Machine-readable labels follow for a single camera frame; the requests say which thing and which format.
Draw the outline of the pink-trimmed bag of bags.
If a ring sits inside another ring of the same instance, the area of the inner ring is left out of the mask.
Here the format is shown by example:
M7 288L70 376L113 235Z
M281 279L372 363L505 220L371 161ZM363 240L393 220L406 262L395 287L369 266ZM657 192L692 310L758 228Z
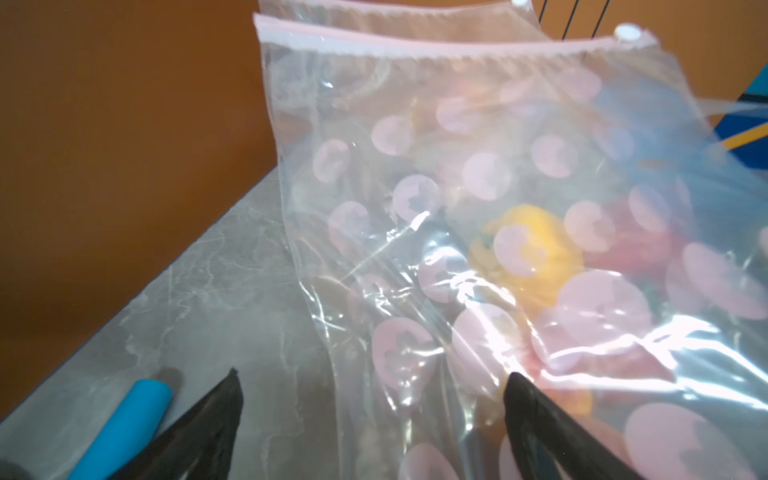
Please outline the pink-trimmed bag of bags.
M256 15L344 479L763 479L767 181L647 31Z

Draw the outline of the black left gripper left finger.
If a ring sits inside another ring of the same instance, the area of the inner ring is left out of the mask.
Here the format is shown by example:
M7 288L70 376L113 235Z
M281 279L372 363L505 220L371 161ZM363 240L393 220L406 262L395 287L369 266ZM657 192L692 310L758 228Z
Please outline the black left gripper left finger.
M110 480L226 479L244 405L236 369Z

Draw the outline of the yellow basket peach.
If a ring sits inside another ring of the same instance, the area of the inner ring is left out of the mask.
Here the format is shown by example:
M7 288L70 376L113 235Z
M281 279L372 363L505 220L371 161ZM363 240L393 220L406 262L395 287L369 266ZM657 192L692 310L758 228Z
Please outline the yellow basket peach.
M473 268L530 309L554 306L560 289L584 270L582 250L561 219L530 204L489 222L469 252Z

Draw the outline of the pink basket peach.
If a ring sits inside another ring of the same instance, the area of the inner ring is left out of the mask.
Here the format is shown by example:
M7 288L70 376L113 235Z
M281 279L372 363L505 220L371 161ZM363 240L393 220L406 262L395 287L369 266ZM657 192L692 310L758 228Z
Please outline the pink basket peach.
M606 208L615 228L612 245L587 253L590 268L659 279L689 243L687 225L674 204L649 187L635 187Z

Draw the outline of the clear zip-top bag pink zipper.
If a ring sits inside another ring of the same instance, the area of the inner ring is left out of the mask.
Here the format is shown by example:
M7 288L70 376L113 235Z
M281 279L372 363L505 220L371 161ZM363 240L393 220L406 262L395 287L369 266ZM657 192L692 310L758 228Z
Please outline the clear zip-top bag pink zipper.
M278 19L374 35L459 43L547 41L528 1L421 7L362 1L260 0Z

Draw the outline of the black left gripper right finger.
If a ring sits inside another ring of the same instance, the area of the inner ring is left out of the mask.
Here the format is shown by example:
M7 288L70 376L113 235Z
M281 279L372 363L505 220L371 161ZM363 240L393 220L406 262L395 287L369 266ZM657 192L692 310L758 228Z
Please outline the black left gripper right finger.
M509 375L503 402L511 451L524 479L552 479L557 466L572 479L641 477L521 373Z

